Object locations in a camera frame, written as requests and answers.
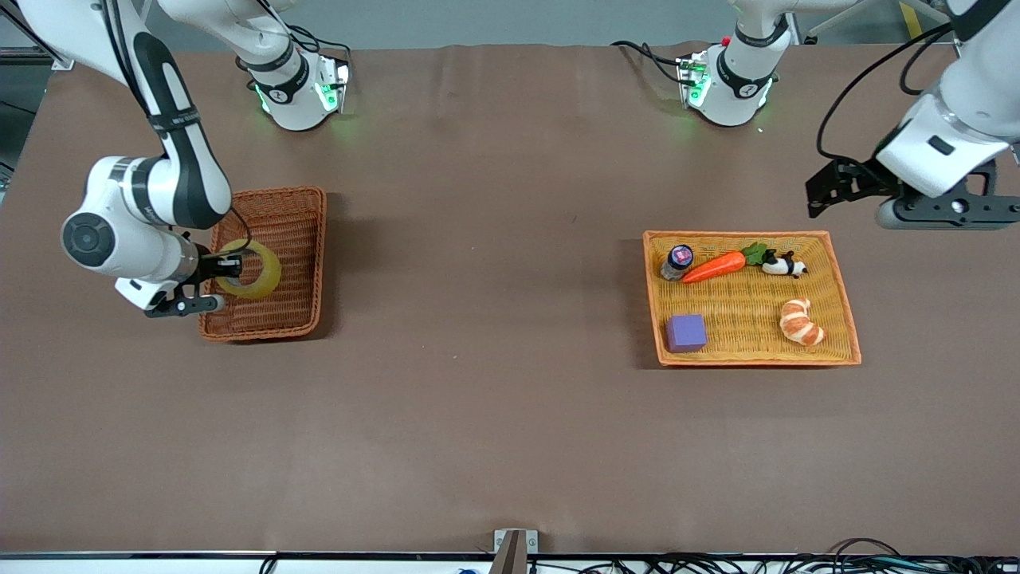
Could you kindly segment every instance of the black cable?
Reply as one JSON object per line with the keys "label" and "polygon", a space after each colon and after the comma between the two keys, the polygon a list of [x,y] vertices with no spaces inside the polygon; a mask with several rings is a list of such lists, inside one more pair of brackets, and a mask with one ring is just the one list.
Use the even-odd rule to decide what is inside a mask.
{"label": "black cable", "polygon": [[797,572],[798,570],[804,568],[805,566],[807,566],[808,564],[810,564],[815,560],[817,560],[817,557],[815,557],[815,555],[799,554],[794,558],[792,558],[788,563],[786,563],[786,566],[783,567],[781,574],[793,574],[794,572]]}
{"label": "black cable", "polygon": [[103,21],[106,24],[106,35],[109,37],[110,47],[113,49],[113,55],[117,60],[117,65],[120,67],[120,73],[124,76],[124,82],[128,84],[128,89],[131,90],[138,105],[142,107],[148,116],[149,107],[146,105],[145,99],[142,97],[142,91],[138,87],[138,77],[135,75],[135,68],[131,63],[128,41],[124,38],[123,25],[120,21],[120,8],[116,0],[104,0]]}
{"label": "black cable", "polygon": [[[245,64],[245,60],[241,59],[241,56],[234,56],[234,65],[238,66],[238,69],[240,69],[242,71],[249,71],[248,65]],[[248,88],[249,90],[251,90],[251,91],[254,92],[255,91],[255,79],[252,77],[252,79],[248,80],[248,83],[245,84],[245,88]]]}
{"label": "black cable", "polygon": [[596,570],[598,570],[600,568],[612,568],[613,566],[616,566],[616,565],[613,564],[613,563],[609,563],[609,564],[597,564],[595,566],[589,566],[588,568],[582,569],[578,574],[592,574],[593,572],[595,572]]}
{"label": "black cable", "polygon": [[659,561],[678,566],[679,570],[685,568],[695,574],[726,574],[717,564],[706,562],[698,555],[671,553],[662,555]]}
{"label": "black cable", "polygon": [[[279,24],[283,25],[284,29],[288,31],[291,40],[294,40],[294,42],[297,45],[301,46],[302,49],[309,52],[318,52],[321,50],[323,44],[326,46],[343,48],[344,53],[346,54],[345,57],[347,58],[344,61],[344,63],[351,63],[351,47],[348,46],[347,44],[344,44],[342,42],[332,42],[329,40],[322,40],[321,38],[309,32],[308,29],[304,27],[289,24],[286,21],[284,21],[284,18],[279,17],[279,14],[277,14],[275,10],[272,9],[272,6],[268,3],[267,0],[256,0],[256,2],[258,2],[259,6],[262,6],[262,10],[264,10],[265,13],[272,16],[274,20],[278,21]],[[302,40],[301,38],[298,37],[299,35],[304,36],[306,39]]]}
{"label": "black cable", "polygon": [[343,42],[332,42],[329,40],[322,40],[318,36],[315,36],[311,32],[308,32],[307,29],[305,29],[303,27],[300,27],[300,25],[287,24],[287,28],[291,29],[291,31],[294,32],[295,34],[300,34],[302,36],[306,36],[309,39],[311,39],[313,42],[315,42],[316,49],[312,50],[312,51],[315,51],[315,52],[319,51],[320,45],[333,46],[335,48],[343,48],[344,49],[344,53],[346,54],[344,56],[346,58],[345,61],[344,61],[344,63],[350,63],[351,62],[351,47],[348,46],[347,44],[344,44]]}
{"label": "black cable", "polygon": [[701,555],[701,554],[684,554],[684,555],[682,555],[682,558],[683,558],[684,561],[687,562],[688,565],[691,565],[691,564],[697,564],[700,568],[708,570],[709,572],[711,572],[713,574],[730,574],[730,573],[726,572],[726,570],[723,569],[721,566],[719,566],[717,564],[717,561],[718,562],[728,562],[730,565],[732,565],[736,569],[736,574],[745,574],[743,568],[741,568],[740,566],[736,566],[735,563],[733,563],[732,561],[730,561],[728,559],[725,559],[725,558],[723,558],[721,556],[720,557],[709,557],[709,558],[706,558],[705,555]]}
{"label": "black cable", "polygon": [[660,566],[658,562],[646,562],[645,564],[647,564],[652,570],[655,570],[656,574],[671,574],[663,570],[662,566]]}
{"label": "black cable", "polygon": [[636,572],[634,572],[633,570],[631,570],[629,566],[627,566],[626,564],[623,564],[622,560],[616,560],[616,561],[614,561],[614,565],[613,566],[614,566],[614,568],[618,568],[620,570],[620,572],[623,572],[623,574],[638,574]]}
{"label": "black cable", "polygon": [[666,77],[668,77],[670,81],[675,82],[676,84],[680,84],[681,86],[694,86],[695,85],[695,83],[692,82],[692,81],[690,81],[690,80],[680,80],[679,77],[676,77],[675,75],[673,75],[672,73],[670,73],[669,71],[667,71],[666,68],[662,67],[662,64],[664,64],[664,63],[669,64],[669,65],[676,65],[676,60],[675,59],[669,59],[669,58],[666,58],[666,57],[663,57],[663,56],[660,56],[660,55],[656,54],[655,52],[652,51],[652,47],[648,45],[648,42],[644,42],[644,43],[642,43],[641,46],[639,46],[639,45],[634,44],[633,42],[628,42],[626,40],[620,40],[618,42],[613,42],[612,44],[610,44],[610,46],[620,46],[620,47],[631,48],[633,50],[636,50],[639,54],[641,54],[641,55],[645,56],[646,58],[652,60],[652,63],[655,64],[655,67],[658,67],[659,71],[661,71],[662,74],[665,75]]}
{"label": "black cable", "polygon": [[877,61],[875,61],[874,63],[872,63],[868,67],[866,67],[864,69],[864,71],[858,73],[857,77],[854,77],[854,80],[852,80],[851,83],[848,84],[847,87],[843,89],[843,92],[839,92],[839,95],[836,96],[835,101],[832,102],[832,105],[829,106],[828,111],[825,112],[825,117],[822,118],[822,122],[818,125],[818,135],[815,138],[815,149],[818,151],[818,154],[821,155],[822,157],[826,157],[828,159],[842,159],[844,161],[847,161],[849,163],[857,165],[858,167],[860,167],[861,169],[863,169],[864,172],[866,172],[871,177],[875,178],[878,181],[883,181],[884,179],[882,177],[878,176],[874,171],[872,171],[871,169],[869,169],[866,165],[864,165],[864,163],[858,161],[857,159],[854,159],[853,157],[850,157],[848,155],[840,155],[838,153],[830,153],[828,151],[825,151],[825,149],[822,146],[822,141],[823,141],[823,139],[825,137],[825,126],[828,125],[829,119],[832,118],[832,115],[835,113],[835,110],[839,107],[839,104],[843,103],[843,100],[847,98],[847,95],[850,94],[850,92],[854,88],[856,88],[857,85],[860,84],[861,81],[864,80],[869,73],[871,73],[872,71],[874,71],[875,68],[877,68],[878,66],[882,65],[883,63],[889,61],[890,59],[895,58],[896,56],[900,55],[905,50],[907,50],[911,46],[917,44],[918,42],[927,40],[928,38],[931,38],[932,36],[935,36],[935,35],[946,34],[950,30],[952,30],[952,25],[949,24],[949,23],[944,23],[941,25],[932,28],[931,30],[925,32],[924,34],[921,34],[918,37],[911,39],[910,41],[908,41],[908,42],[904,43],[903,45],[897,47],[891,52],[889,52],[889,53],[885,54],[884,56],[878,58]]}
{"label": "black cable", "polygon": [[[710,562],[712,564],[721,562],[723,564],[731,566],[731,567],[733,567],[733,570],[734,570],[735,574],[747,574],[747,572],[744,571],[744,568],[742,568],[741,565],[736,564],[735,562],[733,562],[732,560],[730,560],[729,558],[727,558],[724,555],[697,555],[697,556],[701,557],[702,560],[704,560],[706,562]],[[721,567],[719,568],[719,571],[722,572],[723,574],[734,574],[734,573],[726,572]]]}
{"label": "black cable", "polygon": [[245,218],[241,216],[241,213],[234,205],[231,205],[231,212],[234,213],[234,216],[236,216],[238,220],[241,221],[241,225],[245,227],[245,233],[248,236],[247,239],[245,239],[245,242],[240,247],[236,247],[234,249],[231,249],[230,251],[208,253],[202,256],[203,259],[215,259],[217,257],[230,257],[231,255],[237,255],[238,253],[244,252],[246,249],[248,249],[248,246],[252,244],[252,227],[248,226],[248,221],[246,221]]}
{"label": "black cable", "polygon": [[258,574],[272,574],[272,571],[276,569],[277,559],[275,556],[271,556],[262,561],[262,566],[259,566]]}
{"label": "black cable", "polygon": [[638,44],[634,44],[633,42],[630,42],[630,41],[627,41],[627,40],[618,40],[618,41],[613,42],[612,44],[610,44],[610,46],[624,46],[626,48],[630,48],[631,50],[638,51],[641,55],[645,56],[646,58],[652,58],[652,59],[658,60],[658,61],[660,61],[662,63],[668,63],[670,65],[676,65],[676,60],[675,59],[669,59],[669,58],[664,57],[664,56],[656,55],[656,54],[652,53],[651,49],[646,50],[646,46],[648,46],[648,42],[645,42],[641,46],[639,46]]}
{"label": "black cable", "polygon": [[897,556],[865,556],[850,559],[849,562],[853,564],[865,564],[873,569],[895,568],[897,570],[909,570],[911,572],[921,572],[923,574],[945,574],[946,572],[945,570],[911,562]]}
{"label": "black cable", "polygon": [[19,110],[19,111],[23,111],[23,112],[26,112],[26,113],[31,113],[31,114],[33,114],[33,115],[35,115],[35,114],[36,114],[36,112],[35,112],[35,111],[32,111],[31,109],[28,109],[28,108],[24,108],[24,107],[21,107],[21,106],[19,106],[19,105],[14,105],[14,104],[12,104],[12,103],[10,103],[10,102],[5,102],[5,101],[3,101],[3,100],[0,100],[0,105],[5,105],[5,106],[7,106],[7,107],[12,107],[12,108],[14,108],[14,109],[16,109],[16,110]]}
{"label": "black cable", "polygon": [[580,570],[577,570],[576,568],[570,568],[569,566],[560,566],[558,564],[539,564],[538,561],[532,561],[531,566],[533,568],[538,568],[539,566],[541,566],[543,568],[555,568],[557,570],[566,570],[568,572],[580,572]]}
{"label": "black cable", "polygon": [[844,553],[847,552],[851,546],[854,546],[856,544],[872,544],[872,545],[877,546],[877,547],[879,547],[879,549],[881,549],[881,550],[883,550],[883,551],[885,551],[885,552],[887,552],[887,553],[889,553],[891,555],[900,556],[899,551],[897,551],[896,549],[894,549],[892,546],[886,544],[885,542],[883,542],[881,540],[877,540],[875,538],[864,538],[864,537],[862,537],[862,538],[848,538],[847,540],[844,540],[839,544],[839,547],[836,549],[836,551],[835,551],[835,555],[832,557],[832,572],[833,573],[838,568],[839,574],[848,574],[847,573],[847,561],[846,561],[846,559],[844,557]]}
{"label": "black cable", "polygon": [[915,51],[913,54],[910,55],[910,59],[907,60],[907,63],[903,66],[903,69],[900,71],[900,89],[903,91],[903,93],[911,96],[921,95],[921,92],[923,92],[923,90],[916,90],[907,85],[907,75],[910,74],[910,68],[914,67],[914,62],[917,61],[917,58],[921,57],[921,54],[923,54],[925,50],[930,48],[931,45],[934,44],[935,42],[938,42],[938,40],[940,40],[942,36],[946,36],[948,32],[949,31],[946,31],[941,34],[928,38],[927,40],[924,41],[924,44],[922,44],[921,47],[917,49],[917,51]]}

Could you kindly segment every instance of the croissant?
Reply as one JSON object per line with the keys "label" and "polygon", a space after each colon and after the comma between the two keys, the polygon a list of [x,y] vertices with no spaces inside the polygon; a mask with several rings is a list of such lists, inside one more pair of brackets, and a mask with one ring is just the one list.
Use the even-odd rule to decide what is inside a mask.
{"label": "croissant", "polygon": [[808,300],[787,302],[782,306],[782,319],[779,320],[779,328],[787,340],[808,348],[817,346],[825,338],[825,330],[808,319],[809,309],[811,302]]}

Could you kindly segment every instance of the toy panda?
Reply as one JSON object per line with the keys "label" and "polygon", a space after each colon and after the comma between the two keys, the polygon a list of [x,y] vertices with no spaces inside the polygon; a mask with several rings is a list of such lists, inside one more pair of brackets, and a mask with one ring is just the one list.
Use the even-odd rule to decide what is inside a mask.
{"label": "toy panda", "polygon": [[794,252],[786,253],[778,258],[775,256],[775,249],[765,251],[765,262],[762,263],[762,270],[769,274],[792,274],[795,278],[801,273],[808,272],[804,261],[795,261]]}

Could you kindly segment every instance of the brown tablecloth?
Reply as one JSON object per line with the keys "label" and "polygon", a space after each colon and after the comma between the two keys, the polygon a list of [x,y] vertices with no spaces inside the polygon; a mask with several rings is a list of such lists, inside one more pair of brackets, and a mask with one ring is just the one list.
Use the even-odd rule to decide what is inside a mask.
{"label": "brown tablecloth", "polygon": [[[159,147],[121,86],[55,74],[0,209],[2,547],[473,551],[524,526],[555,552],[1015,553],[1017,229],[806,215],[818,121],[886,50],[792,49],[735,128],[615,48],[364,52],[350,114],[298,134],[233,55],[182,54],[236,189],[329,193],[319,331],[247,346],[146,319],[61,252],[92,163]],[[913,83],[951,56],[928,57]],[[898,67],[831,149],[902,116]],[[862,367],[657,366],[644,229],[815,227]]]}

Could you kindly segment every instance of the orange wicker basket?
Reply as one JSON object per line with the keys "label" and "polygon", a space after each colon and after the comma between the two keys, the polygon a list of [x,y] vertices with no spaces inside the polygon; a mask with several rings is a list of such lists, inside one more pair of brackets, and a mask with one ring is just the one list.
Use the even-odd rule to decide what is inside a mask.
{"label": "orange wicker basket", "polygon": [[[317,187],[243,191],[234,206],[245,218],[252,239],[279,258],[283,275],[276,290],[261,300],[224,294],[215,280],[206,293],[222,296],[226,307],[199,317],[198,328],[209,342],[244,342],[299,337],[310,333],[322,309],[322,254],[325,248],[325,193]],[[210,248],[217,251],[245,237],[241,221],[223,217],[212,229]],[[245,258],[241,281],[251,282],[262,271],[257,257]]]}
{"label": "orange wicker basket", "polygon": [[[666,280],[659,274],[670,249],[686,244],[695,264],[755,242],[780,252],[793,249],[810,273],[776,276],[760,268],[700,282]],[[645,277],[659,363],[670,367],[837,367],[861,364],[857,328],[832,242],[825,230],[706,231],[646,230]],[[779,311],[790,300],[814,304],[811,319],[825,329],[819,346],[801,347],[779,330]],[[674,315],[701,315],[708,346],[697,353],[669,353],[666,322]]]}

